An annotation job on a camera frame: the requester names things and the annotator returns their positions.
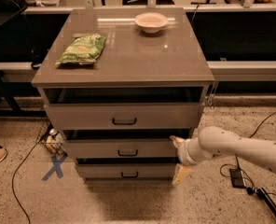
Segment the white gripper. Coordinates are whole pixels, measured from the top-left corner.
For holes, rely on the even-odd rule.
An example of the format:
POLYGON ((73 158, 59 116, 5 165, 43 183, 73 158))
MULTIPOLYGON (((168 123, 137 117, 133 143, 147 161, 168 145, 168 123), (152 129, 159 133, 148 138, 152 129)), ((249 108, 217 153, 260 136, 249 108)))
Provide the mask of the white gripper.
POLYGON ((174 170, 172 183, 179 185, 191 173, 190 165, 196 165, 196 161, 192 159, 189 148, 194 144, 193 139, 183 139, 178 136, 171 135, 170 139, 175 147, 177 147, 177 155, 182 164, 177 163, 174 170))

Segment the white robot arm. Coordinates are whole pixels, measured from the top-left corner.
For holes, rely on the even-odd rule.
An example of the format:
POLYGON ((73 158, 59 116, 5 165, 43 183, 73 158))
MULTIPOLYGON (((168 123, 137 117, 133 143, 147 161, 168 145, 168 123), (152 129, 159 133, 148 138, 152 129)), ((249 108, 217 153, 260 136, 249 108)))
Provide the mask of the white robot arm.
POLYGON ((170 138, 179 159, 172 179, 174 185, 189 175, 192 166, 226 156, 237 156, 276 174, 276 141, 245 138, 215 126, 203 128, 196 138, 170 138))

